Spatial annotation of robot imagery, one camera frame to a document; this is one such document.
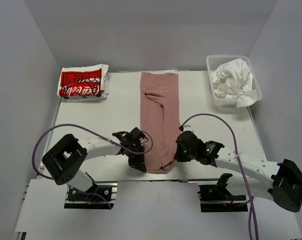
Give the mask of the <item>pink printed t shirt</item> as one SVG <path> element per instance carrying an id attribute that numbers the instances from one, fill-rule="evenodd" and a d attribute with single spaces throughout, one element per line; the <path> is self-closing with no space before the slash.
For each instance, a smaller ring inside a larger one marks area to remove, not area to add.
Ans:
<path id="1" fill-rule="evenodd" d="M 140 129 L 153 139 L 151 151 L 144 155 L 147 173 L 161 173 L 174 164 L 179 127 L 179 76 L 142 72 Z"/>

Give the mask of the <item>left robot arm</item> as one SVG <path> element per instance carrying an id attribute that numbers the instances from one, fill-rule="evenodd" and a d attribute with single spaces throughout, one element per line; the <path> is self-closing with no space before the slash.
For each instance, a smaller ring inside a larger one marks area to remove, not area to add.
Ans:
<path id="1" fill-rule="evenodd" d="M 96 196 L 97 184 L 86 172 L 80 170 L 86 160 L 105 156 L 127 156 L 128 165 L 146 172 L 144 155 L 153 148 L 154 141 L 145 131 L 135 127 L 130 132 L 112 134 L 114 141 L 82 126 L 79 127 L 96 138 L 79 140 L 73 134 L 63 136 L 43 157 L 42 163 L 58 185 L 68 185 L 85 199 Z"/>

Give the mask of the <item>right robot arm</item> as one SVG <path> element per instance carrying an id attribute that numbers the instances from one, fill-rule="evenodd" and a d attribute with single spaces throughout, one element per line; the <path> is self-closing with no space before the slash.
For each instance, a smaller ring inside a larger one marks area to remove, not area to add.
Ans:
<path id="1" fill-rule="evenodd" d="M 236 154 L 222 143 L 203 142 L 191 131 L 182 132 L 176 143 L 174 159 L 178 162 L 196 160 L 202 165 L 228 171 L 216 184 L 200 186 L 201 200 L 231 201 L 235 196 L 252 195 L 271 200 L 289 212 L 300 211 L 302 172 L 293 161 L 274 162 Z"/>

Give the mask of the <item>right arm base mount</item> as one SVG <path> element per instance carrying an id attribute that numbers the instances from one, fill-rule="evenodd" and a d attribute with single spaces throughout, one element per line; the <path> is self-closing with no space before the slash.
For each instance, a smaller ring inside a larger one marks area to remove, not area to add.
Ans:
<path id="1" fill-rule="evenodd" d="M 232 195 L 227 190 L 231 173 L 224 173 L 214 184 L 201 183 L 198 188 L 202 213 L 247 212 L 248 200 L 245 195 Z"/>

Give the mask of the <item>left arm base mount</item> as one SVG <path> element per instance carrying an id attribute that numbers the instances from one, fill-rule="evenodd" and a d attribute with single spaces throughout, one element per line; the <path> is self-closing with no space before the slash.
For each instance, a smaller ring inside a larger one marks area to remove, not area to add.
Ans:
<path id="1" fill-rule="evenodd" d="M 111 210 L 117 197 L 116 182 L 100 182 L 90 188 L 88 194 L 68 186 L 64 208 L 78 210 Z"/>

